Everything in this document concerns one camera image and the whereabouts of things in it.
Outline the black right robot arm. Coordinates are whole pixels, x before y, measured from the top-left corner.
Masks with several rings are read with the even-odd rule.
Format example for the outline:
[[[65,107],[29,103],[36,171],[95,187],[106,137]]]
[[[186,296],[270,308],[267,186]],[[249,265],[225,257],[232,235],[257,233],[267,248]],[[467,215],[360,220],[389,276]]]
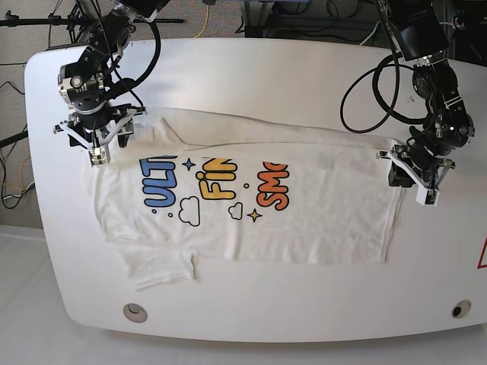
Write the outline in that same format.
[[[154,70],[161,54],[161,35],[154,19],[167,1],[116,1],[114,8],[102,16],[95,11],[97,22],[92,28],[88,44],[77,62],[64,65],[58,76],[59,93],[73,110],[67,121],[69,145],[87,149],[97,137],[105,138],[107,126],[121,125],[125,117],[146,111],[136,96],[137,88]],[[145,71],[136,79],[123,78],[117,71],[123,49],[135,32],[134,20],[149,25],[154,35],[154,55]]]

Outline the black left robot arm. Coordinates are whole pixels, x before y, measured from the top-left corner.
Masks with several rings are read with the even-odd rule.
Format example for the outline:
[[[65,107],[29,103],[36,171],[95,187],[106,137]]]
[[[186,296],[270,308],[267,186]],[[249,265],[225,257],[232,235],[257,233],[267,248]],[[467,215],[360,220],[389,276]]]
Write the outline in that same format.
[[[375,1],[379,23],[391,54],[368,73],[372,91],[384,117],[364,129],[371,133],[389,118],[408,125],[410,136],[389,152],[390,186],[410,188],[417,185],[432,196],[447,171],[454,168],[448,154],[461,148],[475,134],[473,120],[458,91],[457,76],[450,67],[445,50],[448,41],[430,1]],[[425,101],[427,114],[409,118],[395,110],[399,96],[400,60],[412,71],[412,86]]]

